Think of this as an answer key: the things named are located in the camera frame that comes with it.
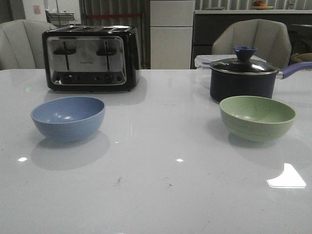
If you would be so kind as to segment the blue bowl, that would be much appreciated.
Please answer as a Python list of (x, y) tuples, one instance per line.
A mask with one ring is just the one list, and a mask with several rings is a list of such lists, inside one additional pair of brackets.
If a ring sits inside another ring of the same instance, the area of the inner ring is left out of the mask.
[(99, 129), (105, 107), (105, 103), (95, 97), (63, 97), (34, 108), (31, 119), (45, 137), (73, 142), (86, 139)]

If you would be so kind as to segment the green bowl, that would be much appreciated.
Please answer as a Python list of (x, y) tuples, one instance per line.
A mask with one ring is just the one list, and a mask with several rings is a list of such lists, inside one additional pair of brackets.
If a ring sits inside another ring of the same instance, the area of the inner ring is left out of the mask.
[(221, 119), (231, 133), (255, 142), (284, 136), (296, 118), (291, 106), (266, 97), (228, 97), (219, 103), (219, 107)]

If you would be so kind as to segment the clear plastic food container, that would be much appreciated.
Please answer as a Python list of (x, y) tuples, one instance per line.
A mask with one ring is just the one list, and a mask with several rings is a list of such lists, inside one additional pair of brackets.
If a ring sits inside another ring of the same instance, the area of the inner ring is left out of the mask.
[(240, 61), (236, 55), (197, 55), (194, 62), (196, 69), (210, 69), (210, 63), (222, 59), (236, 59)]

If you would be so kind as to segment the black and chrome toaster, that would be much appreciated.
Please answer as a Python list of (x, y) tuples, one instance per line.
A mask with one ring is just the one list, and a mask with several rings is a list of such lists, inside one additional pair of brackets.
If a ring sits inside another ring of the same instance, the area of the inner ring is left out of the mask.
[(140, 79), (133, 26), (67, 26), (42, 34), (47, 86), (54, 91), (129, 91)]

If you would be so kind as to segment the white refrigerator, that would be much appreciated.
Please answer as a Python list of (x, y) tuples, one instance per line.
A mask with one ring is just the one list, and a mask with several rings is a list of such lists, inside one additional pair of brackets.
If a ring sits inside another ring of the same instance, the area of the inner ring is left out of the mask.
[(189, 69), (194, 0), (150, 1), (151, 69)]

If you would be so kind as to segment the dark blue saucepan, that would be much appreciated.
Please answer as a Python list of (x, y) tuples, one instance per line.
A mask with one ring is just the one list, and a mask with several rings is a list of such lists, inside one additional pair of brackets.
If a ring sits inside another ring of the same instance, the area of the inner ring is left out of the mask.
[(217, 102), (233, 96), (272, 98), (276, 78), (285, 79), (297, 71), (311, 69), (311, 62), (300, 62), (268, 75), (236, 75), (211, 69), (210, 96)]

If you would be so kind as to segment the glass pot lid blue knob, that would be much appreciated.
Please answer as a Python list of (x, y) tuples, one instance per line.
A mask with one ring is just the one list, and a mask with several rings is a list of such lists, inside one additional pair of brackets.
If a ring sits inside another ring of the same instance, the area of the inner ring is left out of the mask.
[(257, 47), (234, 46), (235, 58), (216, 60), (210, 63), (215, 71), (236, 75), (268, 75), (278, 71), (278, 67), (265, 61), (252, 59)]

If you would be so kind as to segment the dark kitchen counter cabinet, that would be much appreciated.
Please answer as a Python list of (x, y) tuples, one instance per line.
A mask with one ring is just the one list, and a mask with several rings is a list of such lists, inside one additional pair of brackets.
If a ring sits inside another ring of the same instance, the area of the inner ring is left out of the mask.
[(194, 69), (197, 55), (212, 53), (212, 45), (233, 23), (265, 19), (286, 25), (311, 25), (311, 10), (195, 10), (193, 17), (192, 53), (190, 68)]

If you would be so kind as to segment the red barrier bar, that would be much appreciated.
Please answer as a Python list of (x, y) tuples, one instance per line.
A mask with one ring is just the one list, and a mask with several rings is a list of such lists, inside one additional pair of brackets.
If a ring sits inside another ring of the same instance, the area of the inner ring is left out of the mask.
[(141, 13), (130, 14), (108, 14), (108, 15), (87, 15), (88, 19), (113, 19), (113, 18), (136, 18), (141, 17)]

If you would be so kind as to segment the metal cart in background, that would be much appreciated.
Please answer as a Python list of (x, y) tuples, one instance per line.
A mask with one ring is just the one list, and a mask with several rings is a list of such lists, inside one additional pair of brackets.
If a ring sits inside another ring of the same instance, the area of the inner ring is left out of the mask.
[(75, 23), (75, 13), (60, 7), (58, 0), (45, 0), (45, 14), (47, 22), (61, 27)]

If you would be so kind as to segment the fruit plate on counter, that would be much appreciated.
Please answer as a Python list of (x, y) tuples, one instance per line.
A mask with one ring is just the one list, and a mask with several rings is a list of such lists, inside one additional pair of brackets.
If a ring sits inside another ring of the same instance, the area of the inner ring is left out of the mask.
[(271, 10), (274, 8), (273, 6), (268, 6), (266, 3), (264, 3), (261, 0), (256, 0), (255, 2), (253, 2), (252, 7), (255, 10)]

